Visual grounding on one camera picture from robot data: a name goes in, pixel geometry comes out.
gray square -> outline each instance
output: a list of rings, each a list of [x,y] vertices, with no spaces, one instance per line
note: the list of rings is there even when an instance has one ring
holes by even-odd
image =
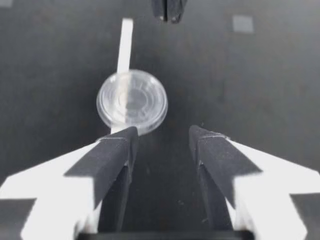
[[[251,16],[233,15],[232,17],[233,31],[235,33],[253,34],[254,21]]]
[[[0,8],[11,8],[14,0],[0,0]]]

dark gray table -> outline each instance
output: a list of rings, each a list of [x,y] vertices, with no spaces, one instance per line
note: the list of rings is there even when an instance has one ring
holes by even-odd
[[[320,2],[190,0],[180,24],[148,0],[0,0],[0,182],[110,130],[96,95],[116,71],[121,21],[131,68],[155,75],[169,110],[140,138],[125,231],[208,225],[188,149],[192,124],[320,170]],[[234,15],[254,33],[233,31]]]

white tape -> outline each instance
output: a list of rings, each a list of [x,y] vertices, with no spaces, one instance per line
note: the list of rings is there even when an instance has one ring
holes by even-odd
[[[125,73],[130,68],[131,43],[134,22],[130,18],[122,20],[118,65],[116,72]]]

clear plastic lid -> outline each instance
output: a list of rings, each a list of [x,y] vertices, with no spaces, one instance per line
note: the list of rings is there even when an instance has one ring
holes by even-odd
[[[165,119],[168,99],[162,84],[140,70],[115,73],[103,83],[97,99],[98,113],[110,128],[135,126],[143,135]]]

transparent plastic container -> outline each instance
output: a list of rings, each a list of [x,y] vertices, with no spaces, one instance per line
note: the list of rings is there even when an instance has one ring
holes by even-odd
[[[135,126],[143,135],[165,119],[168,99],[162,84],[141,70],[115,73],[105,80],[96,107],[101,119],[112,129]]]

